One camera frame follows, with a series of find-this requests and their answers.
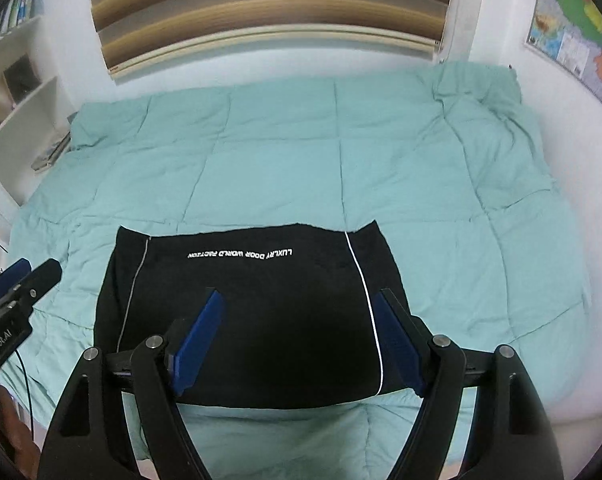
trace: bed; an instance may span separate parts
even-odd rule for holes
[[[412,312],[465,348],[512,345],[546,405],[588,345],[578,228],[543,159],[538,124],[507,68],[297,78],[85,104],[71,150],[12,229],[12,260],[62,264],[22,357],[49,423],[80,353],[118,227],[153,236],[376,220]],[[0,372],[23,402],[18,362]],[[449,453],[461,458],[473,392]],[[403,390],[313,410],[182,406],[214,478],[382,479],[419,399]],[[147,456],[126,398],[139,458]]]

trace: blue gripper pad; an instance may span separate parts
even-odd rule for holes
[[[372,311],[383,354],[392,359],[405,386],[419,397],[424,396],[427,383],[421,373],[419,353],[381,292],[372,298]]]
[[[0,299],[8,293],[13,286],[24,279],[32,270],[30,262],[25,258],[17,260],[0,274]]]
[[[223,296],[215,290],[207,299],[206,305],[174,356],[172,389],[177,396],[191,388],[194,381],[197,380],[203,360],[212,340],[217,335],[223,311],[225,311],[225,301]]]

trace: bookshelf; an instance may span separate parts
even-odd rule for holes
[[[0,38],[0,92],[3,72],[28,55],[41,83],[14,108],[0,98],[0,236],[8,240],[18,212],[41,183],[30,165],[75,111],[59,78],[48,44],[45,16],[27,20]]]

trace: metal screw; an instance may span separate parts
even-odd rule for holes
[[[99,349],[93,346],[84,352],[84,359],[86,361],[92,361],[97,355],[99,355]]]
[[[510,358],[514,357],[514,350],[512,349],[511,346],[508,346],[508,345],[500,346],[498,348],[498,353],[501,354],[506,359],[510,359]]]
[[[163,338],[160,335],[152,335],[146,339],[146,346],[148,348],[159,348],[163,344]]]
[[[440,346],[441,348],[450,346],[450,343],[452,343],[452,341],[450,340],[450,338],[447,335],[442,335],[442,334],[435,335],[432,338],[432,342],[436,346]]]

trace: black garment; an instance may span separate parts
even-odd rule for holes
[[[370,297],[387,287],[407,304],[377,223],[348,236]],[[97,303],[95,345],[115,352],[121,337],[120,351],[134,348],[200,311],[208,287],[225,298],[225,316],[179,402],[313,408],[379,390],[379,351],[348,238],[308,225],[159,238],[120,228]],[[382,392],[401,389],[382,358]]]

